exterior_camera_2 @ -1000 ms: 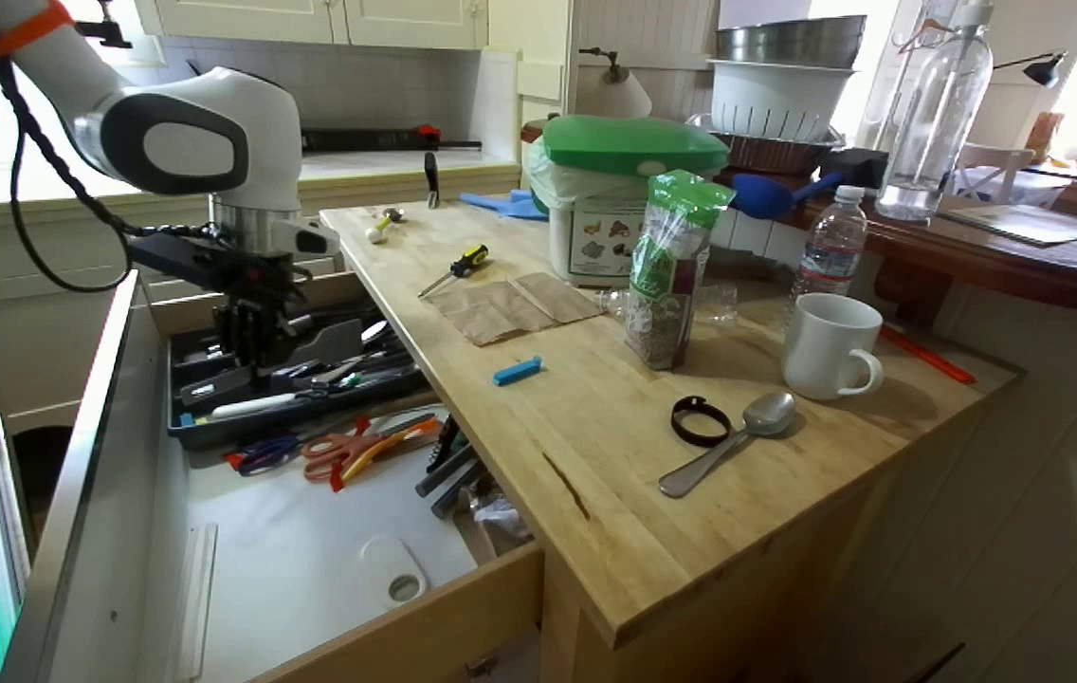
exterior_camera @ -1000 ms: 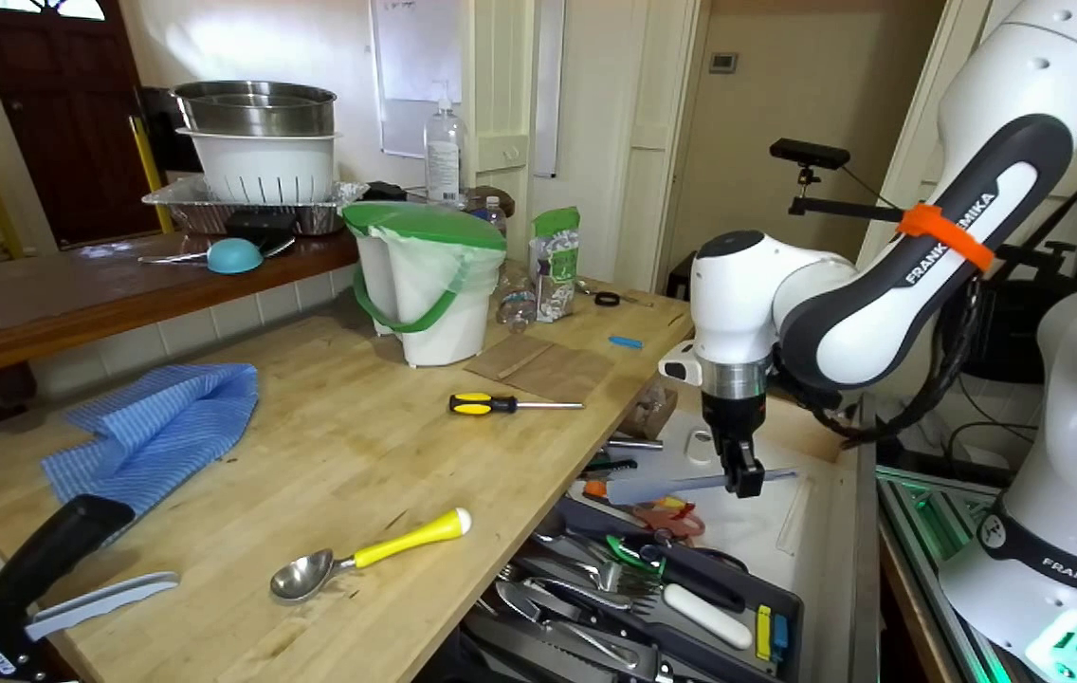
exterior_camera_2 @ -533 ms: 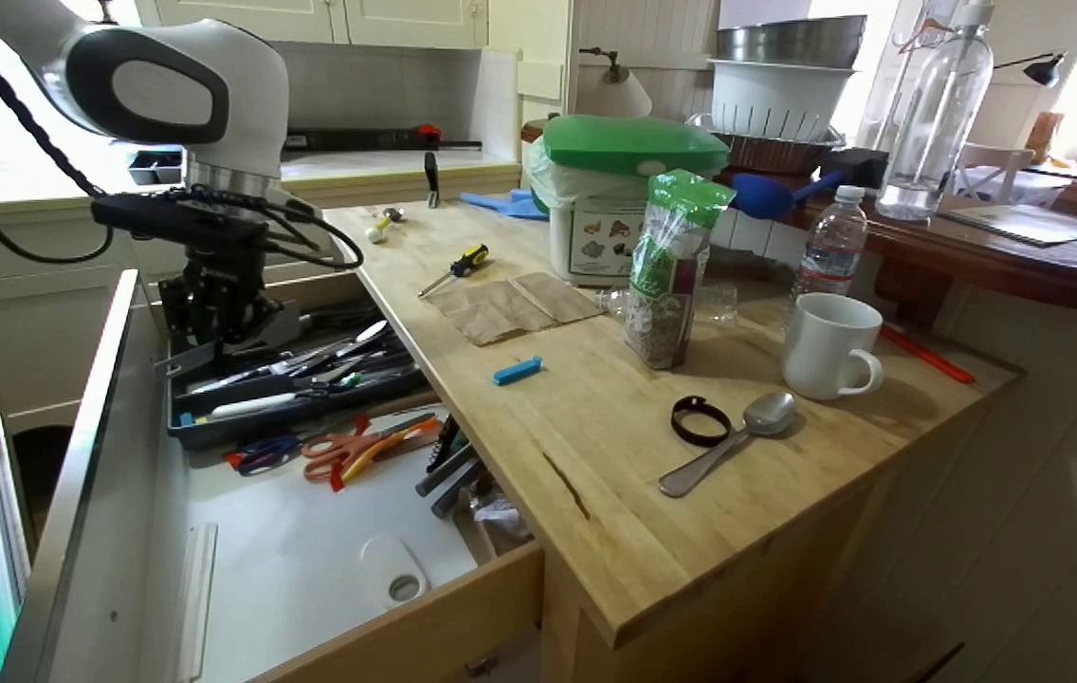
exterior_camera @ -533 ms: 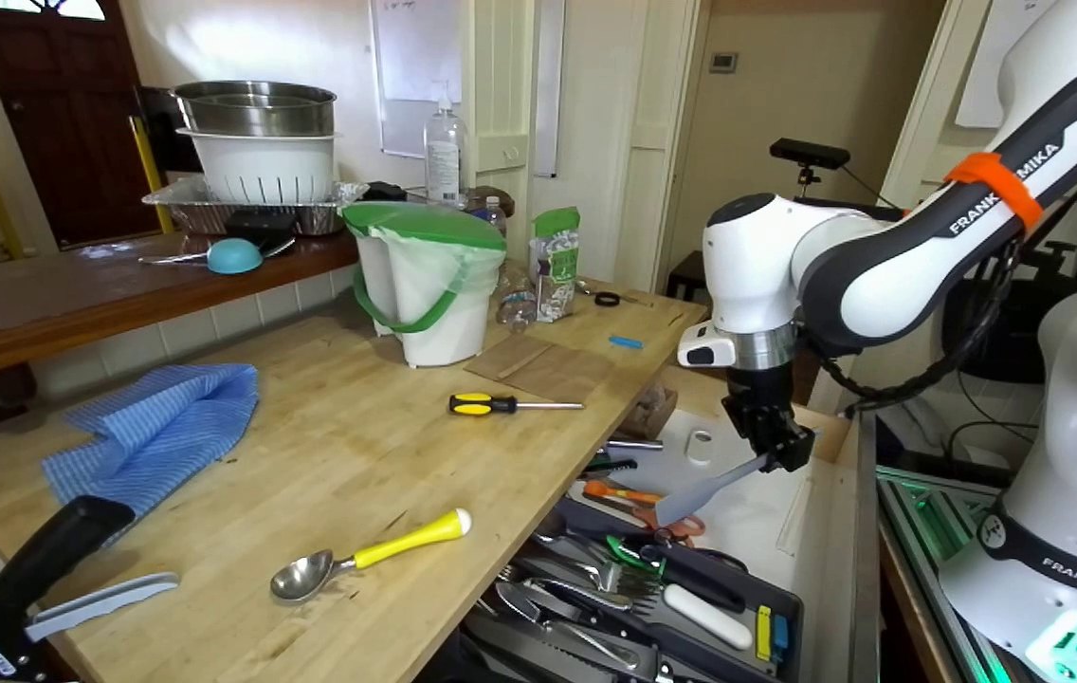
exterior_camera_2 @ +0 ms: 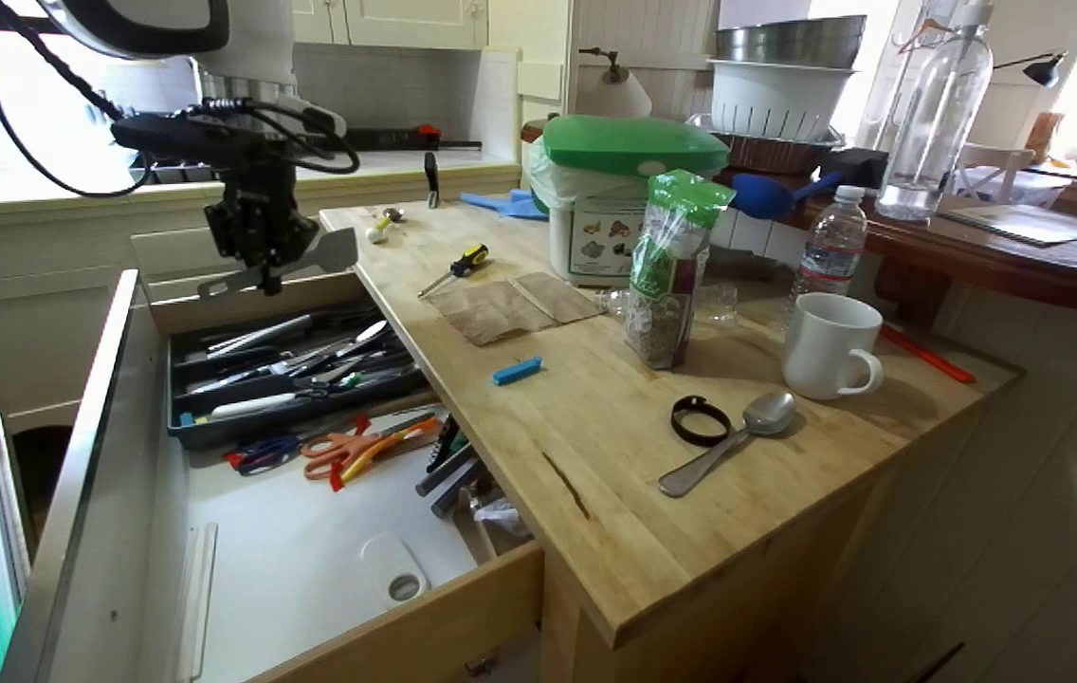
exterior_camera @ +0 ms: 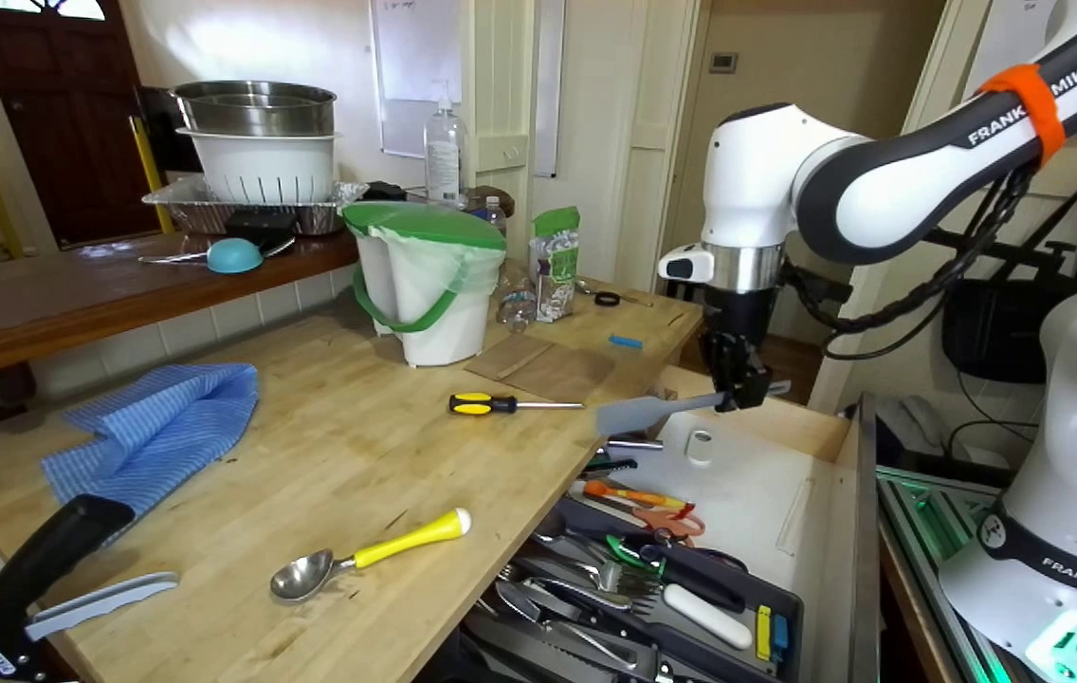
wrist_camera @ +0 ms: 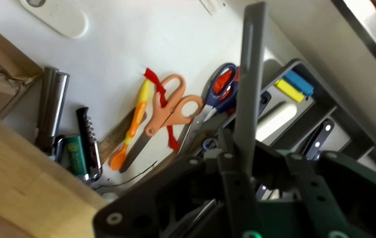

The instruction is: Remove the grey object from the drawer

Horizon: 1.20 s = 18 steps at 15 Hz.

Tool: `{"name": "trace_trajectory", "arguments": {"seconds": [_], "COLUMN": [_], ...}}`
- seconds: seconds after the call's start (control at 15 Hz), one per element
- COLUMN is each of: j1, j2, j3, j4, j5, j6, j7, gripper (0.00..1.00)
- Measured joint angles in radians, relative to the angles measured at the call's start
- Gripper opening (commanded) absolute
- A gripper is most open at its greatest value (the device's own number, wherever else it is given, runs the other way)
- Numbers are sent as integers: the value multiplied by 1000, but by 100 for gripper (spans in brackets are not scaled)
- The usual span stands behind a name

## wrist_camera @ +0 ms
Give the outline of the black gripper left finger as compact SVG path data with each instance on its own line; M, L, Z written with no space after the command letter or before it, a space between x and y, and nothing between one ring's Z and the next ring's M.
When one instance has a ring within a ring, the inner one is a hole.
M236 152L179 156L124 192L93 219L94 238L231 238L223 166Z

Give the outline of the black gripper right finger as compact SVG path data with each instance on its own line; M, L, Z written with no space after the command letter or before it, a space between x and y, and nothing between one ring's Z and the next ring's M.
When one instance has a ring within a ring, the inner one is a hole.
M343 154L325 151L312 162L256 143L253 178L301 207L306 213L301 223L312 237L339 232L376 238L376 172Z

